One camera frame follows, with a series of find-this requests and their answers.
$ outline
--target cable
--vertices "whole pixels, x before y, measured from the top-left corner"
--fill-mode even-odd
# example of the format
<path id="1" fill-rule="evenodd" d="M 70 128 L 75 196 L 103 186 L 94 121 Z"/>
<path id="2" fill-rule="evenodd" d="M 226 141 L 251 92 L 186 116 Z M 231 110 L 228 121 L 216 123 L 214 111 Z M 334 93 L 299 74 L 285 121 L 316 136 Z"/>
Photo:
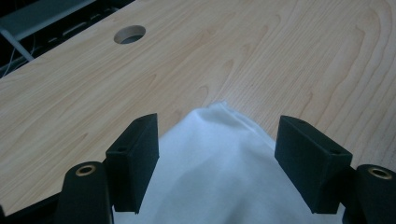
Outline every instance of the cable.
<path id="1" fill-rule="evenodd" d="M 14 53 L 15 53 L 15 48 L 14 48 L 14 50 L 12 50 L 12 54 L 11 54 L 11 58 L 9 59 L 9 63 L 8 63 L 7 70 L 6 70 L 6 72 L 5 72 L 1 77 L 4 77 L 4 76 L 7 74 L 8 69 L 9 69 L 9 67 L 11 66 L 12 59 L 14 58 Z"/>
<path id="2" fill-rule="evenodd" d="M 30 50 L 30 55 L 33 56 L 33 52 L 35 52 L 35 34 L 33 34 L 33 46 L 32 46 L 32 50 Z"/>
<path id="3" fill-rule="evenodd" d="M 9 73 L 12 73 L 13 71 L 17 70 L 18 68 L 20 68 L 22 65 L 24 65 L 26 63 L 27 63 L 27 60 L 24 60 L 23 62 L 21 62 L 20 64 L 15 66 L 14 69 L 12 69 L 12 71 L 10 71 Z"/>

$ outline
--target circular hole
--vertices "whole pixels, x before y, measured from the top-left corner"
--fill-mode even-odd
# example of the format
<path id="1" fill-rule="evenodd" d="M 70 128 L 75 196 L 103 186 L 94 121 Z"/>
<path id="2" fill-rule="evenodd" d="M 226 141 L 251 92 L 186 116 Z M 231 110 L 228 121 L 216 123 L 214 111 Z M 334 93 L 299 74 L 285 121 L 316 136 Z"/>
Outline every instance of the circular hole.
<path id="1" fill-rule="evenodd" d="M 118 44 L 131 44 L 146 34 L 146 28 L 139 25 L 125 27 L 114 35 L 114 41 Z"/>
<path id="2" fill-rule="evenodd" d="M 370 167 L 369 173 L 381 179 L 392 179 L 392 175 L 390 173 L 379 168 Z"/>
<path id="3" fill-rule="evenodd" d="M 337 149 L 330 149 L 330 153 L 334 154 L 334 155 L 339 155 L 341 152 Z"/>
<path id="4" fill-rule="evenodd" d="M 81 166 L 76 170 L 76 175 L 78 176 L 84 176 L 84 175 L 90 175 L 93 172 L 95 172 L 96 167 L 94 165 L 85 165 Z"/>

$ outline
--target crumpled cloth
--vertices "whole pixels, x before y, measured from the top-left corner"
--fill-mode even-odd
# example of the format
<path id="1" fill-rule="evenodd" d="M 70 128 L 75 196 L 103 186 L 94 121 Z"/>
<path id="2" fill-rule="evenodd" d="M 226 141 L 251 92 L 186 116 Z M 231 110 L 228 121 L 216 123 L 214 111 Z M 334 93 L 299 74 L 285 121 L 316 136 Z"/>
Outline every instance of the crumpled cloth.
<path id="1" fill-rule="evenodd" d="M 115 223 L 342 223 L 341 206 L 311 214 L 275 144 L 224 102 L 195 109 L 161 137 L 140 213 L 114 213 Z"/>

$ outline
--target wood grain surface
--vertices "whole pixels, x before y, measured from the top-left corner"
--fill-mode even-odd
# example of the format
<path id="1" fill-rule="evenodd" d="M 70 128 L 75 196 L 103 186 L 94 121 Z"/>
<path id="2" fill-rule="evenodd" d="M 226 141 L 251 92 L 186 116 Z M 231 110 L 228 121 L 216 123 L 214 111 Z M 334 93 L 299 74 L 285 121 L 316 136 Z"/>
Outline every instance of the wood grain surface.
<path id="1" fill-rule="evenodd" d="M 396 171 L 395 12 L 383 0 L 137 0 L 0 80 L 0 204 L 11 214 L 59 192 L 140 116 L 157 112 L 163 134 L 224 100 L 274 138 L 294 116 L 354 167 Z M 115 43 L 130 25 L 146 34 Z"/>

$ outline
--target wooden table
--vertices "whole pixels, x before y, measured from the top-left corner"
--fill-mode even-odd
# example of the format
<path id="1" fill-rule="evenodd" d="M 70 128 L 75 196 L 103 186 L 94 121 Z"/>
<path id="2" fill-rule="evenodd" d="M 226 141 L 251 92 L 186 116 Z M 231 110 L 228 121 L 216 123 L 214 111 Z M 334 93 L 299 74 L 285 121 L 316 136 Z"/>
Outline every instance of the wooden table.
<path id="1" fill-rule="evenodd" d="M 381 0 L 135 1 L 1 79 L 0 204 L 59 192 L 140 116 L 157 112 L 163 134 L 222 100 L 273 137 L 280 115 L 298 117 L 354 167 L 395 171 L 395 13 Z M 115 43 L 130 25 L 146 34 Z"/>

